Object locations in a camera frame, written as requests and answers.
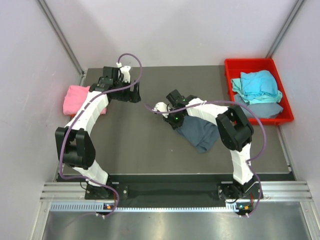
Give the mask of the slate blue t shirt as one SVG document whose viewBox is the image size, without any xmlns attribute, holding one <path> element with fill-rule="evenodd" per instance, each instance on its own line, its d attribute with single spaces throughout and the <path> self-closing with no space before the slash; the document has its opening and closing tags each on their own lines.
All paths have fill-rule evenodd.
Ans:
<svg viewBox="0 0 320 240">
<path fill-rule="evenodd" d="M 215 124 L 194 116 L 185 116 L 176 131 L 201 154 L 208 152 L 220 137 Z"/>
</svg>

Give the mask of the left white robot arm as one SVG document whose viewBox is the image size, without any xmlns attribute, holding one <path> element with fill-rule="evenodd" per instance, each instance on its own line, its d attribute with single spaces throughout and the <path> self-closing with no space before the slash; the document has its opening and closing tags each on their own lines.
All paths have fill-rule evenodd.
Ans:
<svg viewBox="0 0 320 240">
<path fill-rule="evenodd" d="M 131 67 L 117 63 L 116 67 L 105 66 L 98 82 L 92 84 L 74 118 L 55 131 L 59 160 L 59 175 L 63 166 L 68 166 L 86 183 L 86 199 L 102 200 L 116 197 L 109 174 L 96 160 L 96 150 L 91 132 L 98 118 L 111 100 L 138 103 L 141 101 L 139 83 L 131 82 Z"/>
</svg>

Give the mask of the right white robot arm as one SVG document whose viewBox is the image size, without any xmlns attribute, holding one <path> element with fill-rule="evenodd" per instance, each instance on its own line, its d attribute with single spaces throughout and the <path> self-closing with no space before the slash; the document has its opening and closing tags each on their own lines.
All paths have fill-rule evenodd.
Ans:
<svg viewBox="0 0 320 240">
<path fill-rule="evenodd" d="M 166 96 L 154 110 L 199 153 L 206 153 L 218 139 L 230 151 L 233 181 L 218 185 L 219 198 L 233 203 L 252 191 L 254 174 L 247 162 L 254 129 L 239 105 L 207 104 L 197 96 L 184 97 L 178 90 Z"/>
</svg>

